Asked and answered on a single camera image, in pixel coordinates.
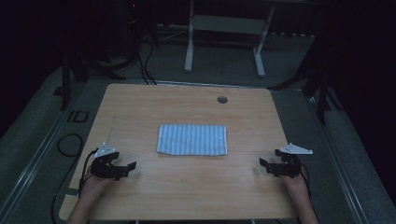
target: human hand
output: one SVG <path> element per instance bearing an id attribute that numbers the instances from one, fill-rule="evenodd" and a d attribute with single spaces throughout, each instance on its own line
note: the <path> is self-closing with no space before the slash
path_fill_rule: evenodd
<path id="1" fill-rule="evenodd" d="M 291 202 L 297 211 L 298 217 L 303 224 L 318 224 L 318 218 L 309 198 L 308 186 L 302 175 L 290 178 L 287 175 L 281 176 L 286 185 Z"/>
<path id="2" fill-rule="evenodd" d="M 308 187 L 302 175 L 297 175 L 294 178 L 282 175 L 281 178 L 295 206 L 310 203 Z"/>
<path id="3" fill-rule="evenodd" d="M 107 185 L 112 182 L 111 178 L 99 178 L 91 173 L 91 166 L 88 168 L 84 178 L 79 200 L 88 204 L 95 203 L 105 191 Z"/>
<path id="4" fill-rule="evenodd" d="M 70 214 L 69 219 L 67 219 L 68 224 L 87 223 L 93 205 L 101 197 L 107 185 L 113 181 L 113 179 L 99 178 L 93 175 L 91 173 L 91 166 L 88 168 L 84 180 L 76 206 Z"/>

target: metal frame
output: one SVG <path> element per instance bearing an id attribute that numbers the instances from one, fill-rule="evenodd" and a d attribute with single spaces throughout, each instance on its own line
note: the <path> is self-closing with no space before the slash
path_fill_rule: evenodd
<path id="1" fill-rule="evenodd" d="M 312 117 L 316 116 L 315 107 L 312 105 L 310 98 L 305 97 L 305 101 L 308 105 L 309 111 L 312 114 Z M 347 171 L 344 168 L 343 163 L 341 162 L 340 156 L 338 154 L 338 148 L 335 146 L 329 131 L 325 126 L 322 125 L 319 119 L 314 119 L 315 124 L 317 125 L 321 136 L 323 136 L 323 143 L 326 144 L 327 149 L 329 149 L 330 162 L 332 163 L 332 167 L 334 169 L 335 175 L 338 179 L 340 187 L 344 192 L 346 197 L 346 202 L 349 205 L 351 215 L 355 219 L 356 223 L 359 224 L 368 224 L 369 220 L 364 213 L 363 208 L 361 207 L 361 202 L 356 194 L 352 183 L 347 175 Z"/>
<path id="2" fill-rule="evenodd" d="M 265 77 L 264 66 L 262 64 L 262 46 L 267 37 L 271 19 L 273 18 L 275 7 L 271 7 L 266 20 L 240 19 L 229 17 L 216 17 L 205 15 L 194 15 L 194 1 L 190 0 L 190 25 L 189 25 L 189 45 L 187 46 L 186 63 L 184 70 L 191 72 L 192 58 L 194 53 L 193 32 L 196 30 L 220 31 L 239 34 L 260 35 L 259 45 L 253 48 L 254 61 L 256 63 L 257 75 Z"/>

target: table leg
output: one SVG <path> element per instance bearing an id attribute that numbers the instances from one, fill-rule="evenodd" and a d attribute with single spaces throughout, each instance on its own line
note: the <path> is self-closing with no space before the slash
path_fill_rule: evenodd
<path id="1" fill-rule="evenodd" d="M 262 65 L 262 46 L 264 45 L 264 40 L 265 37 L 267 37 L 268 34 L 268 29 L 270 27 L 271 19 L 274 15 L 275 7 L 271 7 L 266 23 L 262 27 L 262 36 L 260 38 L 260 43 L 256 48 L 253 48 L 253 56 L 254 56 L 254 61 L 256 62 L 256 68 L 257 68 L 257 75 L 259 77 L 265 77 L 265 72 L 264 72 L 264 66 Z"/>
<path id="2" fill-rule="evenodd" d="M 194 53 L 194 44 L 192 42 L 192 36 L 194 32 L 193 17 L 194 17 L 194 1 L 190 0 L 189 45 L 187 46 L 186 64 L 184 65 L 184 70 L 186 72 L 190 72 L 192 70 L 192 55 Z"/>

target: cloth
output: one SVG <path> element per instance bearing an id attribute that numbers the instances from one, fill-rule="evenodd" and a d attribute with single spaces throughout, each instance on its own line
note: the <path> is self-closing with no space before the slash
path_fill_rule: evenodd
<path id="1" fill-rule="evenodd" d="M 157 151 L 177 156 L 227 155 L 224 125 L 163 124 Z"/>

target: cable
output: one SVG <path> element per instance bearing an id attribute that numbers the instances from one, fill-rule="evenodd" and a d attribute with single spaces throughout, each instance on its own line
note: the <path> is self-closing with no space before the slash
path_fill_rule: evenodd
<path id="1" fill-rule="evenodd" d="M 81 175 L 81 179 L 79 180 L 79 186 L 78 186 L 78 197 L 79 194 L 81 193 L 82 187 L 84 186 L 85 182 L 91 178 L 92 175 L 90 175 L 87 179 L 85 179 L 85 172 L 87 170 L 87 164 L 88 164 L 88 160 L 90 159 L 91 155 L 95 154 L 95 152 L 98 150 L 98 148 L 94 151 L 91 151 L 90 154 L 88 154 L 87 158 L 84 161 L 84 167 L 82 168 L 82 175 Z"/>
<path id="2" fill-rule="evenodd" d="M 305 172 L 306 172 L 306 179 L 307 179 L 308 185 L 309 185 L 309 171 L 308 171 L 308 168 L 306 168 L 306 166 L 305 166 L 304 164 L 301 164 L 301 165 L 302 165 L 303 168 L 305 169 Z"/>
<path id="3" fill-rule="evenodd" d="M 148 85 L 157 85 L 154 77 L 151 75 L 150 71 L 147 69 L 149 58 L 151 57 L 151 54 L 154 51 L 154 47 L 147 40 L 142 40 L 142 42 L 150 45 L 150 52 L 149 52 L 148 57 L 144 64 L 142 62 L 142 58 L 140 57 L 140 55 L 137 55 L 137 59 L 140 63 L 140 72 L 142 74 L 142 78 L 145 80 L 146 84 L 148 84 Z"/>
<path id="4" fill-rule="evenodd" d="M 64 151 L 61 150 L 61 142 L 62 142 L 66 137 L 69 137 L 69 136 L 76 136 L 76 137 L 78 138 L 78 140 L 79 140 L 78 154 L 76 154 L 76 155 L 68 154 L 68 153 L 65 153 Z M 79 135 L 76 134 L 76 133 L 67 134 L 67 135 L 65 135 L 64 137 L 62 137 L 62 138 L 58 141 L 58 144 L 57 144 L 57 149 L 58 149 L 58 151 L 59 151 L 62 155 L 66 156 L 66 157 L 74 157 L 75 159 L 74 159 L 72 165 L 69 167 L 68 171 L 66 172 L 66 175 L 65 175 L 64 178 L 62 179 L 61 184 L 59 185 L 56 194 L 54 194 L 54 195 L 52 196 L 52 201 L 51 201 L 51 204 L 50 204 L 50 217 L 51 217 L 51 220 L 52 220 L 52 223 L 53 223 L 53 224 L 56 224 L 56 218 L 55 218 L 55 213 L 54 213 L 56 198 L 58 197 L 58 194 L 59 194 L 59 192 L 61 191 L 62 186 L 64 185 L 64 181 L 65 181 L 66 178 L 69 176 L 69 174 L 70 174 L 70 172 L 72 171 L 73 167 L 75 167 L 75 165 L 77 164 L 78 159 L 79 159 L 79 157 L 80 157 L 80 155 L 81 155 L 81 153 L 82 153 L 83 144 L 84 144 L 84 141 L 82 140 L 82 137 L 79 136 Z"/>
<path id="5" fill-rule="evenodd" d="M 303 177 L 304 182 L 306 184 L 306 189 L 308 190 L 308 197 L 309 199 L 311 199 L 311 188 L 309 187 L 309 173 L 308 173 L 308 169 L 306 169 L 306 167 L 303 165 L 305 171 L 306 171 L 306 176 L 304 175 L 303 171 L 300 172 L 300 175 Z"/>

